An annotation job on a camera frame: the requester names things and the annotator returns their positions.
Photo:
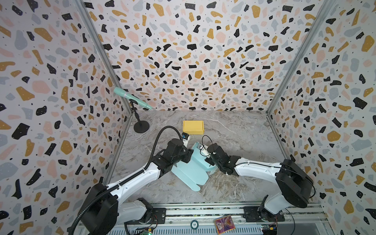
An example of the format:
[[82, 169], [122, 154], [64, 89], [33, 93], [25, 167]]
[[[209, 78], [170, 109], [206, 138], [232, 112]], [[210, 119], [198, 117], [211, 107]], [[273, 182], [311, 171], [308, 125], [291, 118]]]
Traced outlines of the light blue paper box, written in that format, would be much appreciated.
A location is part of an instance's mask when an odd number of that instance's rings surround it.
[[193, 154], [189, 163], [178, 162], [176, 166], [172, 167], [172, 173], [184, 182], [193, 191], [201, 190], [200, 186], [206, 184], [209, 176], [214, 174], [218, 167], [211, 165], [206, 161], [208, 157], [203, 157], [197, 148], [199, 142], [193, 145]]

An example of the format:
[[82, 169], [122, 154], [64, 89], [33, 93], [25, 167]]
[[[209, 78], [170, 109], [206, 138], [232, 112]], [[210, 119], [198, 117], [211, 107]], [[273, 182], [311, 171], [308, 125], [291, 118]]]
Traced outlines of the yellow paper box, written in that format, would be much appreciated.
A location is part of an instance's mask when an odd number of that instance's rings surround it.
[[203, 120], [184, 120], [183, 132], [189, 135], [204, 135], [205, 127]]

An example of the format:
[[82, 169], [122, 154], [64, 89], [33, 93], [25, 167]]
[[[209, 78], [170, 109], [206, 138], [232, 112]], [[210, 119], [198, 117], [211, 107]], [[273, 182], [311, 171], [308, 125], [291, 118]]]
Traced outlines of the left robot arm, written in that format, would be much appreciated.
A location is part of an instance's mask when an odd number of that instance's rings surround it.
[[106, 186], [96, 184], [87, 195], [69, 234], [74, 233], [79, 222], [91, 235], [106, 235], [118, 222], [150, 223], [153, 220], [153, 206], [144, 198], [130, 203], [127, 199], [170, 172], [177, 163], [188, 163], [193, 153], [194, 150], [185, 147], [182, 140], [172, 139], [166, 149], [152, 154], [151, 161], [138, 171]]

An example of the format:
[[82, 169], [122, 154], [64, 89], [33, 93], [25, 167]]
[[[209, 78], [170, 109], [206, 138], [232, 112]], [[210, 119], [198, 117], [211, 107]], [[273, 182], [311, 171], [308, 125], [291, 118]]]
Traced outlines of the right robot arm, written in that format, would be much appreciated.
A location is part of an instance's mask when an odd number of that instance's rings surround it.
[[224, 174], [254, 177], [277, 185], [275, 194], [265, 196], [257, 209], [260, 217], [274, 217], [291, 206], [308, 206], [313, 180], [294, 161], [285, 159], [281, 163], [263, 163], [229, 156], [218, 144], [210, 145], [207, 151], [210, 162]]

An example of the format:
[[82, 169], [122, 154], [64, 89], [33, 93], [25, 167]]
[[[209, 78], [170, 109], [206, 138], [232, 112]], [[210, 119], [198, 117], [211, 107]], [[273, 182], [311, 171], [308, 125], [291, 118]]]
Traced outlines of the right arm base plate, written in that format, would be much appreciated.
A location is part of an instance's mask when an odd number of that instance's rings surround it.
[[244, 207], [243, 217], [246, 222], [284, 222], [285, 217], [280, 211], [277, 214], [272, 214], [268, 210], [256, 206]]

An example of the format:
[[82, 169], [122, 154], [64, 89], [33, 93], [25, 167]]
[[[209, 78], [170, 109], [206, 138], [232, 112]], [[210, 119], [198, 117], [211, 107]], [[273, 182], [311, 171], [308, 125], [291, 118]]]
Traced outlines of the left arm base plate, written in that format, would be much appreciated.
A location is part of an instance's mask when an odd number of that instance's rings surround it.
[[165, 224], [166, 219], [166, 208], [153, 208], [151, 211], [146, 212], [146, 214], [139, 220], [128, 221], [127, 224], [130, 225], [141, 225], [149, 226], [156, 224]]

